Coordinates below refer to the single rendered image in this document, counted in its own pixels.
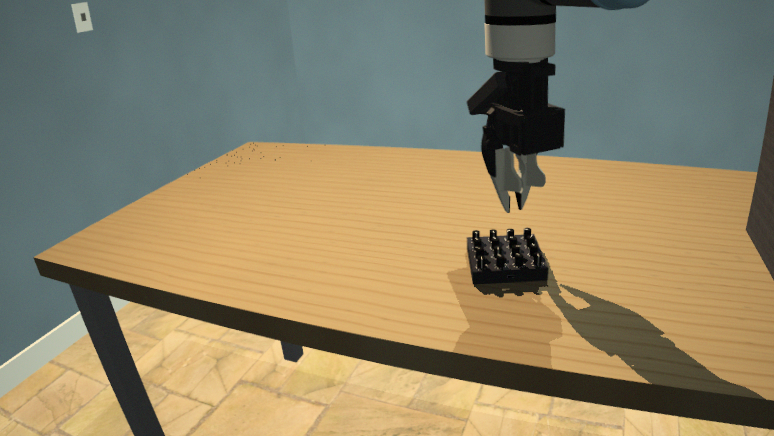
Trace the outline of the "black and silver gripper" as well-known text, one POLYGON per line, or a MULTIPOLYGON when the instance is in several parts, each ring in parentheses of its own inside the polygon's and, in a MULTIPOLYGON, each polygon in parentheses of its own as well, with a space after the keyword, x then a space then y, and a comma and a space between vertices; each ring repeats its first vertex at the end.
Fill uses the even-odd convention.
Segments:
POLYGON ((531 64, 493 59, 493 68, 515 72, 506 72, 508 91, 491 103, 486 113, 481 151, 499 200, 510 213, 508 191, 515 192, 518 209, 522 210, 531 186, 545 185, 537 154, 564 147, 565 109, 548 103, 548 76, 555 75, 555 64, 548 63, 548 58, 531 64), (518 172, 513 153, 519 162, 518 172))

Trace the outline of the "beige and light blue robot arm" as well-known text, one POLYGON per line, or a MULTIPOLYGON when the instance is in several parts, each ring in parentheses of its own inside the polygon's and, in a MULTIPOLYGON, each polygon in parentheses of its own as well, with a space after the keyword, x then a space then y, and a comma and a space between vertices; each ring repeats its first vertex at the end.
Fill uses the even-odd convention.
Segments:
MULTIPOLYGON (((636 8, 649 0, 484 0, 486 55, 500 61, 538 63, 555 54, 556 6, 636 8)), ((506 72, 495 72, 468 100, 484 114, 508 91, 506 72)))

